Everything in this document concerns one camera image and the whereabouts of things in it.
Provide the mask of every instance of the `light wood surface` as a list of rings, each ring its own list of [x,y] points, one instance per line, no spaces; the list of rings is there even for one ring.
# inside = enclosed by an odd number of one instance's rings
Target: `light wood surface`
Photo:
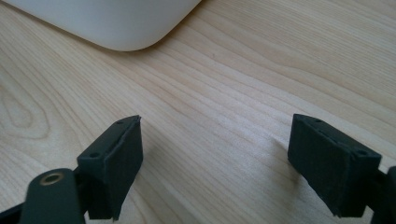
[[[369,223],[333,217],[290,166],[294,113],[396,165],[394,0],[204,1],[136,52],[0,3],[0,210],[139,114],[145,159],[117,223]]]

